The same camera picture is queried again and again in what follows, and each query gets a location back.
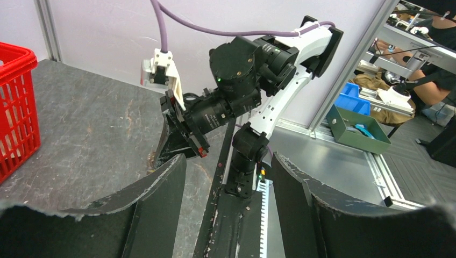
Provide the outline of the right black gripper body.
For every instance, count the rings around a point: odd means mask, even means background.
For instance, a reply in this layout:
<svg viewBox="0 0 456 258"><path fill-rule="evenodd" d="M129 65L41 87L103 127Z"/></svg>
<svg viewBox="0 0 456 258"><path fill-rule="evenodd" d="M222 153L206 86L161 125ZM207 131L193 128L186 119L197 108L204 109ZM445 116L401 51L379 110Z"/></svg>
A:
<svg viewBox="0 0 456 258"><path fill-rule="evenodd" d="M172 91L167 90L165 95L160 98L161 111L164 117L169 117L177 126L178 130L188 141L196 156L206 157L210 147L206 137L195 127L192 118L183 111L177 101L172 97Z"/></svg>

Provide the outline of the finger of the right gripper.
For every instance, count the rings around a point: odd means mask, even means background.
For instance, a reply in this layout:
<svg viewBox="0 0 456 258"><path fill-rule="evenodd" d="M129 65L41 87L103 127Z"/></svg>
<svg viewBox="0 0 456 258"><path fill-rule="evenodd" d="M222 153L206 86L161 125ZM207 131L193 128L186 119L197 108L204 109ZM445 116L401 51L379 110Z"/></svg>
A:
<svg viewBox="0 0 456 258"><path fill-rule="evenodd" d="M160 140L155 151L151 152L151 168L158 169L179 154L183 154L187 159L196 157L196 153L177 126L169 117L164 117Z"/></svg>

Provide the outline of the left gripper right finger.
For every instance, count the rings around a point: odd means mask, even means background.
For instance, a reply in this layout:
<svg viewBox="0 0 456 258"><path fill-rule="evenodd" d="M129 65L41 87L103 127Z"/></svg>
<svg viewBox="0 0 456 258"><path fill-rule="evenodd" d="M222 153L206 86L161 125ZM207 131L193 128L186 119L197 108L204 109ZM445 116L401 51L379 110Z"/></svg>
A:
<svg viewBox="0 0 456 258"><path fill-rule="evenodd" d="M455 205L396 210L345 194L282 154L271 177L286 257L455 257Z"/></svg>

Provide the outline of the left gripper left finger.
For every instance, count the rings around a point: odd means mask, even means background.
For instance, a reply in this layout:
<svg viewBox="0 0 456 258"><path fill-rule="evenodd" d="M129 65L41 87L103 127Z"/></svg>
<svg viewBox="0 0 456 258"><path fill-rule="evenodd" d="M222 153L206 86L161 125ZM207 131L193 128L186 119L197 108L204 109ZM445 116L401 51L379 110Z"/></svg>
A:
<svg viewBox="0 0 456 258"><path fill-rule="evenodd" d="M1 257L172 257L187 162L155 172L82 209L1 200Z"/></svg>

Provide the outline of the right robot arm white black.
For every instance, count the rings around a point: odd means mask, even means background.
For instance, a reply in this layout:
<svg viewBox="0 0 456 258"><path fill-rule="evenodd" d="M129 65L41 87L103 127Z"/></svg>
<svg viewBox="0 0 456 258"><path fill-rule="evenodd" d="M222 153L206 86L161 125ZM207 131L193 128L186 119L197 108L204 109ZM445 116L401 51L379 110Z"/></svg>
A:
<svg viewBox="0 0 456 258"><path fill-rule="evenodd" d="M258 109L231 141L225 187L232 195L250 198L278 119L301 89L324 74L343 35L332 23L306 16L291 33L262 32L255 40L238 35L211 49L214 89L197 95L170 88L160 98L164 125L152 168L179 154L205 157L209 132Z"/></svg>

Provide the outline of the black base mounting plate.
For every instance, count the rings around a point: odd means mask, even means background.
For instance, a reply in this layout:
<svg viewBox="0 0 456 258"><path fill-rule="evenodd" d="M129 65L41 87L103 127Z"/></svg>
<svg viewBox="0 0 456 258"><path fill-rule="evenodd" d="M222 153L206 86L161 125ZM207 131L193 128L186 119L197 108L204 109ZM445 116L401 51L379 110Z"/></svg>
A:
<svg viewBox="0 0 456 258"><path fill-rule="evenodd" d="M249 199L227 192L235 121L228 123L193 257L261 257L262 192Z"/></svg>

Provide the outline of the green plastic bin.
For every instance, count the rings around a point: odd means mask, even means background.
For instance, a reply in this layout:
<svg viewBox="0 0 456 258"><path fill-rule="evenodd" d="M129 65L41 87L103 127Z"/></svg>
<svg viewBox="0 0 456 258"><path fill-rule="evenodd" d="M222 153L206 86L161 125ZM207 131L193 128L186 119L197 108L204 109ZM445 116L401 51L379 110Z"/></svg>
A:
<svg viewBox="0 0 456 258"><path fill-rule="evenodd" d="M326 120L335 141L374 154L382 154L391 145L377 121L360 113L333 106Z"/></svg>

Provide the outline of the blue plastic bin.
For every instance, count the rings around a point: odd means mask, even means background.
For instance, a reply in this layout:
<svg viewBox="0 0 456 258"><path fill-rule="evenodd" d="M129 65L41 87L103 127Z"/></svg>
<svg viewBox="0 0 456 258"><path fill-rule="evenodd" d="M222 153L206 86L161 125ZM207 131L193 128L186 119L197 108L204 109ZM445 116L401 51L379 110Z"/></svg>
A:
<svg viewBox="0 0 456 258"><path fill-rule="evenodd" d="M369 101L362 99L359 93L360 88L357 84L347 82L335 100L334 105L345 110L369 116L371 104Z"/></svg>

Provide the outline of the red plastic shopping basket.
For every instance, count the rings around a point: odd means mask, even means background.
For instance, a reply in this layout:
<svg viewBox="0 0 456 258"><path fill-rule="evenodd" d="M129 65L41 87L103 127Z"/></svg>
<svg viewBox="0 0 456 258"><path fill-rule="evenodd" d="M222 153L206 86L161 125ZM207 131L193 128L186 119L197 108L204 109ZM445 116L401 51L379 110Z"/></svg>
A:
<svg viewBox="0 0 456 258"><path fill-rule="evenodd" d="M32 79L37 66L32 50L1 42L1 183L41 145Z"/></svg>

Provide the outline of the seated person black shirt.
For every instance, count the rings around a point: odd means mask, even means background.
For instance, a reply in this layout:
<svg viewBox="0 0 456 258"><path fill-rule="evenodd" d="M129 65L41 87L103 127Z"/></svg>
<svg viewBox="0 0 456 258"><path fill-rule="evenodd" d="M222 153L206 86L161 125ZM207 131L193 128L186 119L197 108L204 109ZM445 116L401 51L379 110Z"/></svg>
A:
<svg viewBox="0 0 456 258"><path fill-rule="evenodd" d="M428 35L432 41L455 50L455 18L449 20L432 17L417 23L416 26L426 27L429 30ZM442 102L455 89L455 75L430 63L422 65L408 80L416 81L434 73L438 73L439 77L409 91L410 99L408 103L415 113ZM389 71L381 71L375 76L359 74L350 79L349 82L370 90L388 90L398 83L394 74ZM415 115L412 114L409 117L389 110L381 110L379 112L372 111L370 116L379 123L396 126L406 123L414 118Z"/></svg>

